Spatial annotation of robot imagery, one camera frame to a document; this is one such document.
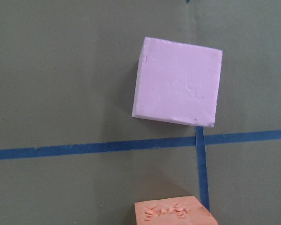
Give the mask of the pink foam cube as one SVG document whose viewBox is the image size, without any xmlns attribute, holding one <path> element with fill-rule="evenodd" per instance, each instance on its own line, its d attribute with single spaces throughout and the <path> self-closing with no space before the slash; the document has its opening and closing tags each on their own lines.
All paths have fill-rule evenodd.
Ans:
<svg viewBox="0 0 281 225">
<path fill-rule="evenodd" d="M 146 37 L 132 117 L 213 127 L 221 66 L 222 50 Z"/>
</svg>

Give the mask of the orange foam cube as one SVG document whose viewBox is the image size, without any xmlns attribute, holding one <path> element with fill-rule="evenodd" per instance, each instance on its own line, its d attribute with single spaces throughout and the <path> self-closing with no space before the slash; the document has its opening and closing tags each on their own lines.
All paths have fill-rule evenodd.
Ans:
<svg viewBox="0 0 281 225">
<path fill-rule="evenodd" d="M 216 225 L 218 222 L 194 196 L 134 204 L 138 225 Z"/>
</svg>

